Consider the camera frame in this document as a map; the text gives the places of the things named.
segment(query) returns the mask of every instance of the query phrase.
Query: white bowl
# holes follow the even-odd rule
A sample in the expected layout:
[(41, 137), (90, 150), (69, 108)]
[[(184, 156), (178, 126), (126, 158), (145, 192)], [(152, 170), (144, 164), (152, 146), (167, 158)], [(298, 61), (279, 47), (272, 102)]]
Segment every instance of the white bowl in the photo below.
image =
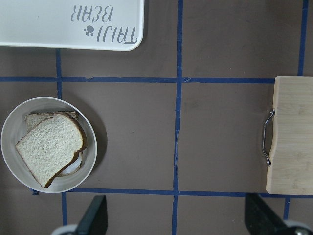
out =
[[(25, 115), (55, 111), (77, 111), (79, 113), (79, 123), (86, 133), (88, 146), (83, 151), (82, 167), (77, 172), (72, 175), (56, 177), (48, 188), (41, 188), (15, 149), (15, 144), (27, 133)], [(89, 176), (96, 161), (97, 140), (87, 118), (73, 105), (52, 97), (38, 97), (23, 102), (7, 117), (1, 133), (1, 150), (6, 165), (24, 185), (40, 192), (59, 193), (77, 187)]]

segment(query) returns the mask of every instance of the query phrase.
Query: metal handle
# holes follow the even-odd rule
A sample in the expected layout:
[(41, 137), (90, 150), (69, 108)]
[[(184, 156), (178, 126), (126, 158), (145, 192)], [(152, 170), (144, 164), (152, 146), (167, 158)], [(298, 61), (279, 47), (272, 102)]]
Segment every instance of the metal handle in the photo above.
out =
[(267, 162), (268, 166), (271, 165), (271, 161), (269, 159), (267, 152), (265, 151), (266, 126), (268, 125), (269, 121), (272, 119), (272, 117), (274, 115), (275, 115), (275, 110), (273, 109), (273, 110), (271, 110), (270, 115), (269, 115), (268, 119), (265, 121), (264, 126), (263, 126), (262, 151), (263, 151), (263, 154), (266, 158), (266, 162)]

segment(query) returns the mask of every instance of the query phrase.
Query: paw print logo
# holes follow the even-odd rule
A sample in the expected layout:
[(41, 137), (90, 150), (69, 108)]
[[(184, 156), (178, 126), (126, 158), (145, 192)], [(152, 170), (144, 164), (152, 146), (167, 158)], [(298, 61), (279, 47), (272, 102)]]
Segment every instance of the paw print logo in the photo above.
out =
[(84, 28), (84, 32), (87, 36), (93, 36), (94, 28), (91, 25), (88, 25)]

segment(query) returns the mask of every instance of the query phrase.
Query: bread slice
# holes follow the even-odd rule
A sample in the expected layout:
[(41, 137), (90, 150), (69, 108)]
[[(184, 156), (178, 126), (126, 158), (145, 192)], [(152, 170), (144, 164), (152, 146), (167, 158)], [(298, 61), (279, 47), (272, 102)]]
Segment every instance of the bread slice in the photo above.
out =
[[(41, 121), (50, 117), (52, 118), (56, 114), (64, 114), (64, 113), (71, 115), (74, 119), (76, 119), (76, 121), (78, 121), (79, 114), (77, 111), (57, 111), (57, 112), (48, 112), (48, 113), (28, 114), (25, 116), (27, 132), (30, 132), (32, 129), (34, 129)], [(82, 165), (82, 159), (83, 159), (82, 152), (80, 152), (77, 160), (73, 162), (71, 165), (69, 165), (66, 169), (64, 169), (58, 175), (58, 177), (71, 175), (77, 172)]]
[(78, 121), (78, 112), (77, 111), (59, 111), (59, 112), (49, 112), (49, 113), (35, 113), (35, 114), (28, 114), (25, 116), (25, 121), (27, 125), (27, 132), (30, 132), (32, 129), (35, 128), (39, 124), (39, 122), (47, 119), (52, 118), (56, 114), (66, 113), (71, 115), (76, 121)]
[(47, 188), (87, 147), (86, 134), (68, 114), (41, 121), (17, 144), (16, 149), (42, 188)]

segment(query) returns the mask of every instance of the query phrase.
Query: wooden cutting board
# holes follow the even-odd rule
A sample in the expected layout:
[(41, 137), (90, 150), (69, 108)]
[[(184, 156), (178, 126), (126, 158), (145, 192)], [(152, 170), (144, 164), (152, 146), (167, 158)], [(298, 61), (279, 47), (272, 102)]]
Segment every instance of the wooden cutting board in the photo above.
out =
[(313, 195), (313, 77), (277, 77), (267, 191)]

